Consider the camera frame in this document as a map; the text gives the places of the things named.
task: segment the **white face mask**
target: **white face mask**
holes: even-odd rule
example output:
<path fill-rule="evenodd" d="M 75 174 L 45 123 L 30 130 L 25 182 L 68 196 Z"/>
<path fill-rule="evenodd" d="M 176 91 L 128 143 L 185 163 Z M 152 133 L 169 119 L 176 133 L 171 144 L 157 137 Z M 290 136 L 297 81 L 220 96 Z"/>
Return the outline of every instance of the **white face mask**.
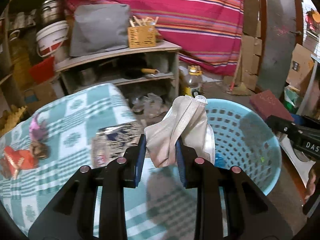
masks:
<path fill-rule="evenodd" d="M 175 163 L 175 143 L 180 136 L 184 145 L 194 148 L 199 157 L 214 163 L 214 135 L 210 125 L 207 126 L 206 105 L 203 96 L 177 97 L 161 122 L 144 129 L 155 167 Z"/>

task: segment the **human hand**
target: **human hand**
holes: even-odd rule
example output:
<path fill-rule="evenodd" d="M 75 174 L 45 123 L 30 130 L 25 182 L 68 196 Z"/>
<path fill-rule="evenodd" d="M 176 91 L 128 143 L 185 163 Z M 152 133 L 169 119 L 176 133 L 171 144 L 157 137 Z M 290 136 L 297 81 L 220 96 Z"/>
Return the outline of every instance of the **human hand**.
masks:
<path fill-rule="evenodd" d="M 307 182 L 306 197 L 307 200 L 316 190 L 316 184 L 320 178 L 320 162 L 316 162 L 309 171 L 309 180 Z"/>

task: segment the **pink striped fabric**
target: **pink striped fabric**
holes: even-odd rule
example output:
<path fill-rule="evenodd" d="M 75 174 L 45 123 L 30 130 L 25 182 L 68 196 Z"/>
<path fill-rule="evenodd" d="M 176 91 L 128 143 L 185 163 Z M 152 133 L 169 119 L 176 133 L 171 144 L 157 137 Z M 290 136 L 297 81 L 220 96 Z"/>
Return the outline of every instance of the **pink striped fabric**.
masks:
<path fill-rule="evenodd" d="M 183 48 L 180 59 L 210 72 L 233 75 L 239 57 L 242 0 L 66 0 L 72 11 L 80 4 L 128 4 L 137 17 L 159 16 L 162 36 Z"/>

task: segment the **metal container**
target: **metal container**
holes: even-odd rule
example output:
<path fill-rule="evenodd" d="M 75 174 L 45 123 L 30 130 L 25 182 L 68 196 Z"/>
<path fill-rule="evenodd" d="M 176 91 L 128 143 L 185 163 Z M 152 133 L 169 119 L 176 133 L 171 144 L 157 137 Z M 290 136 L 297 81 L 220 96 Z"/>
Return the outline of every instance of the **metal container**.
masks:
<path fill-rule="evenodd" d="M 65 19 L 63 0 L 47 0 L 42 4 L 40 11 L 43 27 Z"/>
<path fill-rule="evenodd" d="M 90 86 L 97 81 L 97 75 L 92 67 L 79 71 L 80 83 L 82 86 Z"/>

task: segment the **stainless steel pot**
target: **stainless steel pot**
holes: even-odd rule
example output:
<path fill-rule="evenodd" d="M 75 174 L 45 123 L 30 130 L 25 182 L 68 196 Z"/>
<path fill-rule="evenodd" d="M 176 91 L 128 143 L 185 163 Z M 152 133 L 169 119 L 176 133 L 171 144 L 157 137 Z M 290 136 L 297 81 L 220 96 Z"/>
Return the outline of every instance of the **stainless steel pot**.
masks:
<path fill-rule="evenodd" d="M 63 0 L 47 0 L 41 6 L 41 22 L 43 27 L 65 19 Z"/>

